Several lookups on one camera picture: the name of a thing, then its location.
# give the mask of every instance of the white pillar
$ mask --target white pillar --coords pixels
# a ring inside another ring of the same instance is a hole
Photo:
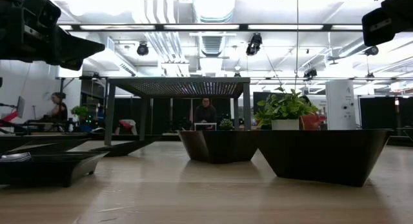
[[[329,130],[355,130],[353,81],[340,80],[326,83],[327,126]]]

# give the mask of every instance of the metal table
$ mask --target metal table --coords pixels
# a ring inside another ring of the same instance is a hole
[[[112,141],[112,126],[115,109],[115,92],[119,87],[142,99],[146,107],[152,98],[234,98],[234,117],[238,117],[238,98],[243,94],[244,107],[250,104],[249,77],[128,77],[109,78],[108,106],[106,110],[105,145]],[[141,108],[140,140],[145,139],[146,109]],[[244,108],[245,130],[251,129],[251,111]]]

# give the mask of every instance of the man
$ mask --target man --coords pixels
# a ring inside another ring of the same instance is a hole
[[[202,99],[202,105],[199,105],[196,108],[195,122],[196,123],[217,123],[217,111],[211,105],[211,100],[209,98]],[[205,129],[211,130],[212,126],[206,127]]]

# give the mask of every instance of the potted plant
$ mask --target potted plant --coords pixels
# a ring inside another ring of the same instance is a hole
[[[84,119],[87,117],[88,115],[88,108],[87,107],[82,107],[82,106],[75,106],[72,110],[71,113],[74,116],[79,117],[79,121],[80,119]]]
[[[223,119],[221,124],[219,124],[219,128],[221,130],[232,130],[234,127],[232,126],[232,121],[229,119]]]
[[[276,95],[268,96],[266,101],[257,104],[264,107],[255,114],[258,126],[272,125],[273,130],[299,130],[299,117],[317,111],[317,107],[309,105],[299,97],[300,92],[291,89],[291,94],[284,93],[279,99]]]

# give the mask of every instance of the black tray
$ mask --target black tray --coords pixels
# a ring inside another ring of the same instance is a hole
[[[56,135],[56,136],[0,136],[0,154],[23,145],[41,145],[86,139],[87,135]]]
[[[253,131],[278,177],[362,187],[389,137],[385,130]]]
[[[65,152],[70,149],[73,149],[83,143],[89,141],[90,139],[75,139],[75,140],[66,140],[59,143],[52,143],[47,145],[42,145],[38,147],[30,147],[24,148],[19,150],[11,150],[9,152],[4,152],[3,154],[18,154],[23,152],[30,152],[30,153],[43,153],[43,152]]]
[[[257,151],[249,131],[180,131],[189,158],[209,163],[250,161]]]
[[[139,150],[155,141],[157,141],[158,137],[148,138],[143,141],[132,141],[129,143],[122,143],[118,145],[113,145],[109,147],[99,147],[91,150],[92,152],[95,151],[105,151],[109,152],[105,157],[119,157],[119,156],[127,156],[130,153]]]
[[[0,160],[0,185],[56,185],[69,187],[93,174],[107,152],[23,153],[14,161]]]

